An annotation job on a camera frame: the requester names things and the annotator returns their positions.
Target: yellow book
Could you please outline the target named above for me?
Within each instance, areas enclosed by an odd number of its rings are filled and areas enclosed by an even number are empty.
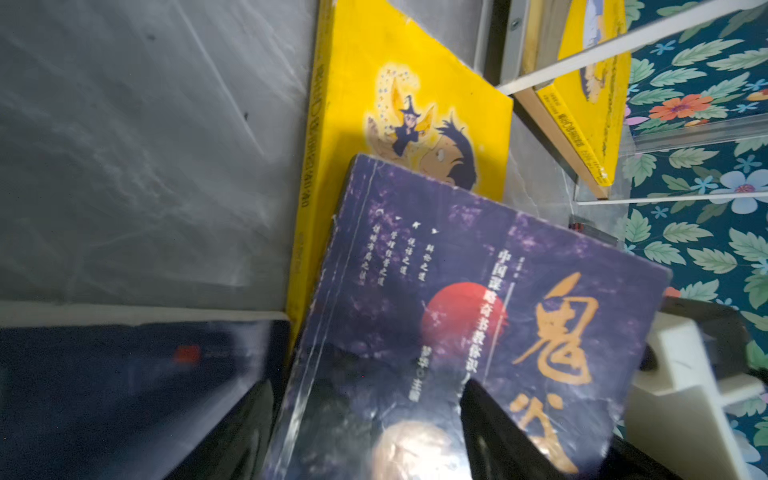
[[[623,0],[573,0],[558,59],[626,33]],[[631,69],[629,52],[588,65],[536,92],[598,185],[613,184]]]
[[[386,0],[321,0],[286,306],[294,338],[353,156],[501,200],[511,118],[511,98]]]

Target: book spine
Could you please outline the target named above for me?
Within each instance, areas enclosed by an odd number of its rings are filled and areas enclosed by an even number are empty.
[[[609,178],[602,163],[598,160],[594,150],[587,142],[584,132],[578,127],[573,114],[566,106],[562,95],[554,84],[541,88],[536,92],[544,104],[549,114],[557,122],[558,127],[563,131],[568,141],[571,142],[578,156],[589,169],[589,173],[601,187],[609,187],[611,179]]]
[[[310,86],[310,107],[306,121],[306,143],[304,163],[299,189],[299,206],[296,212],[296,230],[293,235],[288,280],[286,314],[291,320],[291,348],[306,313],[311,283],[315,272],[308,265],[312,249],[311,237],[313,212],[317,204],[316,170],[318,153],[323,136],[323,120],[326,115],[326,94],[328,91],[329,65],[333,38],[334,0],[321,0],[317,19],[315,58]]]

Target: orange calligraphy text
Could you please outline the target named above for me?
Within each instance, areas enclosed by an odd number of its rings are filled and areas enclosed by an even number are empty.
[[[554,393],[547,394],[547,403],[552,408],[562,410],[563,399],[559,395]],[[528,407],[528,411],[525,412],[523,418],[520,419],[518,426],[520,430],[525,430],[531,420],[538,419],[541,422],[541,427],[544,429],[543,437],[530,436],[531,442],[536,445],[536,448],[546,456],[552,465],[563,473],[578,473],[578,468],[571,461],[571,459],[565,454],[558,434],[554,431],[552,423],[549,421],[549,417],[544,413],[544,404],[536,397],[529,399],[525,394],[521,393],[515,399],[514,402],[509,404],[509,409],[514,413],[522,412],[525,407]]]
[[[592,381],[592,375],[587,367],[587,356],[581,349],[581,334],[598,311],[598,301],[591,296],[568,295],[578,283],[579,278],[581,278],[579,272],[570,275],[544,297],[545,300],[562,297],[559,309],[548,312],[541,303],[536,306],[539,340],[520,358],[512,362],[513,364],[517,365],[541,349],[538,355],[538,369],[544,376],[571,385],[584,385]],[[569,331],[566,324],[576,318],[576,311],[571,308],[573,303],[584,304],[584,311],[575,325],[571,325],[572,329]],[[561,366],[570,367],[570,371],[564,372]]]

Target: black object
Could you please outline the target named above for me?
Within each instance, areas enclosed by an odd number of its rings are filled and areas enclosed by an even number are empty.
[[[280,385],[289,334],[284,320],[0,329],[0,478],[165,478],[254,385]]]
[[[480,383],[469,380],[461,401],[462,426],[474,480],[563,480],[560,473]],[[680,480],[660,463],[614,435],[597,480]]]
[[[475,380],[464,385],[462,426],[474,480],[564,480]]]
[[[749,371],[744,349],[751,337],[739,312],[729,306],[669,296],[660,311],[696,322],[715,379]]]
[[[166,480],[250,480],[261,469],[270,439],[274,397],[257,383]]]

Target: white plastic object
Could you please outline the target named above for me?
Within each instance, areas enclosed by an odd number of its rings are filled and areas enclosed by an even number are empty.
[[[629,443],[683,480],[750,480],[723,407],[762,393],[761,381],[745,373],[716,381],[691,319],[657,313],[647,342],[658,368],[634,378]]]

